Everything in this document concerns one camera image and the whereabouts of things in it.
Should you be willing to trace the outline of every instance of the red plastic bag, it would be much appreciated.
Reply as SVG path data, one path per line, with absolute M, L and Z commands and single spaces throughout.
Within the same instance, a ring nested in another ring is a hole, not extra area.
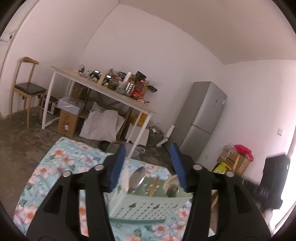
M 234 147 L 238 153 L 245 154 L 250 161 L 254 160 L 254 157 L 252 155 L 252 151 L 249 148 L 247 148 L 243 145 L 234 145 Z

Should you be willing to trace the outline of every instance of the wooden chair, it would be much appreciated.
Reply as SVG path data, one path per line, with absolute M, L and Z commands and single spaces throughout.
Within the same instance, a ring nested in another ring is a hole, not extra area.
M 29 76 L 29 80 L 27 83 L 21 83 L 21 84 L 15 84 L 17 81 L 17 76 L 18 73 L 20 71 L 20 66 L 22 64 L 22 62 L 25 63 L 32 63 L 33 67 L 31 69 L 31 73 Z M 42 106 L 43 106 L 43 102 L 44 102 L 44 96 L 45 96 L 45 92 L 46 89 L 31 83 L 31 79 L 32 79 L 32 75 L 35 69 L 35 66 L 39 64 L 39 62 L 37 62 L 36 60 L 33 60 L 29 57 L 24 57 L 20 59 L 20 62 L 18 64 L 16 73 L 15 73 L 15 77 L 13 80 L 13 88 L 12 88 L 12 92 L 11 92 L 11 97 L 10 97 L 10 119 L 12 119 L 12 103 L 13 103 L 13 95 L 14 92 L 19 93 L 20 95 L 22 95 L 22 98 L 25 100 L 24 102 L 24 110 L 26 109 L 26 104 L 27 104 L 27 100 L 28 100 L 28 108 L 27 108 L 27 130 L 29 129 L 29 119 L 30 119 L 30 106 L 31 106 L 31 99 L 32 97 L 35 96 L 41 96 L 42 95 L 42 99 L 41 99 L 41 108 L 40 108 L 40 113 L 39 113 L 39 119 L 41 119 L 41 115 L 42 115 Z

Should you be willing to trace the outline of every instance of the silver bolt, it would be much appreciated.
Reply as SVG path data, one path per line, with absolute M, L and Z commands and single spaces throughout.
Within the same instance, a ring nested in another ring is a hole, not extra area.
M 96 171 L 103 170 L 103 169 L 104 169 L 104 165 L 102 165 L 102 164 L 95 165 L 94 169 L 95 169 Z
M 71 171 L 65 171 L 65 172 L 63 173 L 63 177 L 68 177 L 68 176 L 70 176 L 71 174 L 72 174 Z
M 193 165 L 193 169 L 199 171 L 199 170 L 202 169 L 202 165 L 194 164 L 194 165 Z
M 226 175 L 227 177 L 234 177 L 234 173 L 233 173 L 232 171 L 226 171 L 226 172 L 225 172 L 225 175 Z

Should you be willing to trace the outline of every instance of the refrigerator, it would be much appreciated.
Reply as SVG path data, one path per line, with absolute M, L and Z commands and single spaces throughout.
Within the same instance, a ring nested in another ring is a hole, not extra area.
M 213 82 L 194 82 L 165 148 L 169 151 L 170 145 L 177 143 L 183 154 L 197 161 L 219 121 L 226 99 L 227 95 Z

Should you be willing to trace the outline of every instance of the door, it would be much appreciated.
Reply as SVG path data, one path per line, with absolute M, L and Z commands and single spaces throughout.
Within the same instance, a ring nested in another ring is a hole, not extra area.
M 202 106 L 192 125 L 212 133 L 224 109 L 227 95 L 211 82 Z
M 180 147 L 180 151 L 183 154 L 191 156 L 195 162 L 201 155 L 210 137 L 210 133 L 191 125 L 191 128 Z

